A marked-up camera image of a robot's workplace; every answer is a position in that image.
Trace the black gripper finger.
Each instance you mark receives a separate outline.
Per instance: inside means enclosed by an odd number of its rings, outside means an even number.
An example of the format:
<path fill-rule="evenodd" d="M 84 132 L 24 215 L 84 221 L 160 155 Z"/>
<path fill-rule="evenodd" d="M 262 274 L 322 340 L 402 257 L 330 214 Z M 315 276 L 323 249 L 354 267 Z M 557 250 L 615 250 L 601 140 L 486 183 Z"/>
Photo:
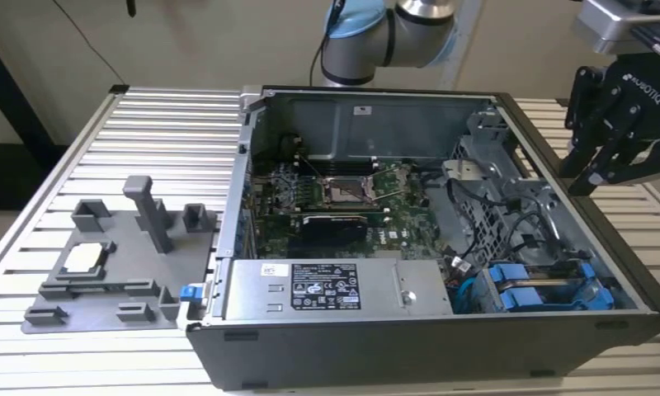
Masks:
<path fill-rule="evenodd" d="M 603 146 L 585 168 L 570 178 L 570 196 L 590 196 L 601 186 L 635 184 L 660 179 L 660 139 L 653 143 L 621 139 L 615 153 Z"/>
<path fill-rule="evenodd" d="M 618 85 L 606 85 L 607 68 L 582 66 L 575 73 L 565 120 L 573 131 L 570 153 L 561 162 L 559 176 L 575 178 L 606 142 L 605 115 L 618 101 Z"/>

